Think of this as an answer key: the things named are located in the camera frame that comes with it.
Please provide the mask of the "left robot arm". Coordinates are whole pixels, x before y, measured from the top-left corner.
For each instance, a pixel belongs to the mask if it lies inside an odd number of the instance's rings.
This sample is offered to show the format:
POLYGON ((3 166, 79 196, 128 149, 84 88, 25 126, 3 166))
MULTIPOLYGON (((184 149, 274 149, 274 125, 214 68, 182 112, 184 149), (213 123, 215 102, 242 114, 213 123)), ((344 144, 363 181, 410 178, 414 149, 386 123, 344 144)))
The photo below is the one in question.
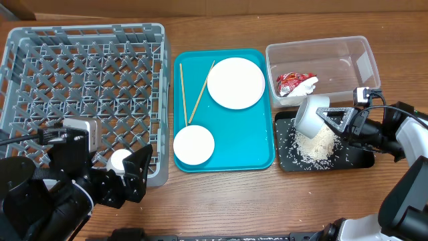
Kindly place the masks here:
POLYGON ((84 144, 48 151, 48 168, 28 157, 1 160, 1 239, 65 240, 88 221, 97 204, 119 209, 146 193, 152 146, 124 158, 124 174, 92 167, 84 144))

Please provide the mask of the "white napkin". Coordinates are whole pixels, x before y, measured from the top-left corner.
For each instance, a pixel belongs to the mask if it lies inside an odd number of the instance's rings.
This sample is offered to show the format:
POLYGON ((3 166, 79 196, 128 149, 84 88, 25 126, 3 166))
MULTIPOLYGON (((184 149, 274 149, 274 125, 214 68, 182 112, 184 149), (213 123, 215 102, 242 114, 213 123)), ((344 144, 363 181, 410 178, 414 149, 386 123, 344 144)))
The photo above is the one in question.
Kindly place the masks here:
POLYGON ((313 93, 314 89, 316 88, 315 83, 317 82, 318 78, 316 76, 301 82, 288 94, 288 97, 307 96, 313 93))

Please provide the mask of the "white paper cup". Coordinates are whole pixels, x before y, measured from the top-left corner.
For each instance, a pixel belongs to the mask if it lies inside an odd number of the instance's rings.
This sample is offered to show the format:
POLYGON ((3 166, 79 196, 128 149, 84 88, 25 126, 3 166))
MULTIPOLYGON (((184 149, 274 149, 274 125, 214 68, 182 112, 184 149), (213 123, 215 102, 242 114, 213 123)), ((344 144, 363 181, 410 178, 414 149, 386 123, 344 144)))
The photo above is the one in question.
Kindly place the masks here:
POLYGON ((125 173, 123 160, 132 154, 128 149, 119 149, 110 156, 106 164, 106 169, 113 170, 117 175, 125 173))

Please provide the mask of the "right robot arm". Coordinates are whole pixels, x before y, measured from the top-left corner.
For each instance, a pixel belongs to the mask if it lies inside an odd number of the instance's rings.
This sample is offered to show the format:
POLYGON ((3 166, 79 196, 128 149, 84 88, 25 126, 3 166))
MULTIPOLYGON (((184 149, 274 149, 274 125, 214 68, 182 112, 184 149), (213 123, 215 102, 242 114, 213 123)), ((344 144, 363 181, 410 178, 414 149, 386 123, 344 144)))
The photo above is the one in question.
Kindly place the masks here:
POLYGON ((427 239, 427 115, 404 102, 363 108, 317 107, 311 111, 351 147, 391 155, 400 170, 383 163, 379 177, 390 191, 376 214, 342 218, 312 240, 427 239))

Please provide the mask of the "metal bowl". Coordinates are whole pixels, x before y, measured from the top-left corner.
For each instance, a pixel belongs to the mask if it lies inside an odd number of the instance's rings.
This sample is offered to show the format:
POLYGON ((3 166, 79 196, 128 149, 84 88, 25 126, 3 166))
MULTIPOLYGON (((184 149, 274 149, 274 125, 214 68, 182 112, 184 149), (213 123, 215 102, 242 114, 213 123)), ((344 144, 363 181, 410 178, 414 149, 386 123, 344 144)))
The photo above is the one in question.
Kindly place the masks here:
POLYGON ((329 106, 330 99, 327 96, 308 96, 305 98, 295 117, 296 130, 313 139, 324 124, 323 119, 316 114, 316 111, 320 107, 329 106))

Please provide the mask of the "red snack wrapper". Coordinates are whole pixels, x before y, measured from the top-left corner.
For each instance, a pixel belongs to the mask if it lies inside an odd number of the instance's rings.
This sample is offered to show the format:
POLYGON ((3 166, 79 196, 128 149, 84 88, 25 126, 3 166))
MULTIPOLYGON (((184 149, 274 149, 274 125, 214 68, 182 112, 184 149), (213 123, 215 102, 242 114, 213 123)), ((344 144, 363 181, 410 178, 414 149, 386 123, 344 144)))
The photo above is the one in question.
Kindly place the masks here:
POLYGON ((277 91, 279 96, 289 95, 295 88, 297 88, 304 81, 315 78, 316 75, 313 73, 302 74, 298 72, 289 72, 278 76, 276 80, 277 91))

